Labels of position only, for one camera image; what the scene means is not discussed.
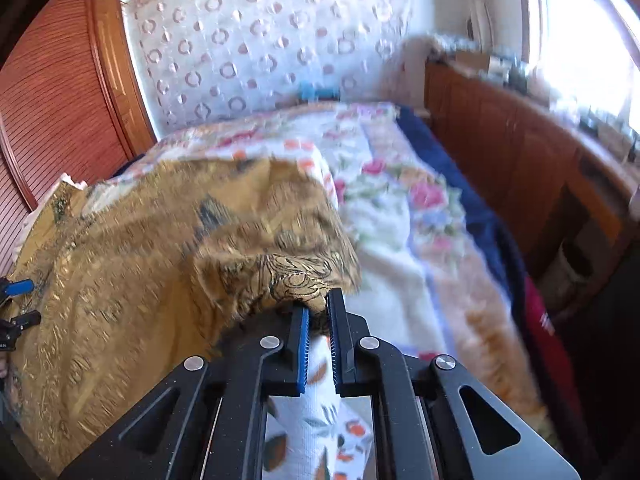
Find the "blue clamp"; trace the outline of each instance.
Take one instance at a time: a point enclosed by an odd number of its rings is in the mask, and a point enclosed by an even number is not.
[[[307,81],[300,83],[298,99],[303,103],[316,101],[339,101],[340,90],[336,88],[317,88]]]
[[[31,280],[20,280],[19,282],[10,282],[6,277],[0,278],[0,306],[14,296],[28,294],[33,290],[33,282]]]

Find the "navy blue blanket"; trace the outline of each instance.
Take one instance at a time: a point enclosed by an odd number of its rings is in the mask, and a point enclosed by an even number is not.
[[[431,130],[410,108],[400,107],[398,126],[417,155],[434,170],[443,174],[447,183],[462,191],[461,202],[466,213],[466,230],[484,254],[489,270],[511,300],[511,315],[529,353],[529,361],[538,380],[542,399],[562,441],[567,458],[576,469],[584,470],[590,459],[589,450],[580,442],[583,424],[571,416],[567,403],[546,371],[540,350],[527,327],[526,269],[520,251],[502,220],[473,190],[455,162],[447,155]]]

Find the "louvered wooden door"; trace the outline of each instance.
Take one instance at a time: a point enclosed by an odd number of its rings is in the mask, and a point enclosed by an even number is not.
[[[16,229],[61,173],[89,184],[131,158],[98,56],[93,0],[51,0],[0,71],[0,275]]]
[[[100,60],[113,105],[134,155],[156,142],[129,56],[120,0],[94,0]]]

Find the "black metal bracket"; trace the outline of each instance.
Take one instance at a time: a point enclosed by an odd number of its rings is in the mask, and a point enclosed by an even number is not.
[[[21,280],[20,282],[10,282],[6,277],[0,277],[0,308],[4,306],[12,297],[27,294],[33,290],[31,280]],[[15,344],[24,330],[40,324],[40,313],[31,310],[20,316],[16,316],[7,321],[0,319],[0,351],[12,352]]]
[[[303,309],[259,314],[223,337],[221,357],[185,360],[60,479],[260,478],[266,400],[298,393]],[[328,310],[337,391],[372,401],[378,478],[579,480],[454,358],[421,361],[370,336],[339,289]]]

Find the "window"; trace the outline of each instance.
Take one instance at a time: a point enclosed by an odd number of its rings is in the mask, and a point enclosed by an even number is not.
[[[624,23],[628,38],[635,39],[632,28],[640,29],[640,20],[624,0],[609,1],[622,18],[618,23],[595,0],[547,0],[545,76],[580,106],[612,114],[640,131],[640,72],[617,26]]]

